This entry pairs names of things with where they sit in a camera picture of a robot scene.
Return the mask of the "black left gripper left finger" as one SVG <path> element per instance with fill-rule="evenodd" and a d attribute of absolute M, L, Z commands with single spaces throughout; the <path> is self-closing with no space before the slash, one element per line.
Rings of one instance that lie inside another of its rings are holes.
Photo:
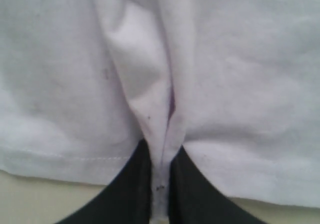
<path fill-rule="evenodd" d="M 151 218 L 151 158 L 141 140 L 114 180 L 60 224 L 148 224 Z"/>

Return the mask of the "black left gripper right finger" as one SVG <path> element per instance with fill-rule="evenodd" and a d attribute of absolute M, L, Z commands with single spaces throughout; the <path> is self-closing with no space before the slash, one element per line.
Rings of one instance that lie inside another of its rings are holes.
<path fill-rule="evenodd" d="M 171 224 L 264 224 L 217 190 L 181 147 L 170 164 Z"/>

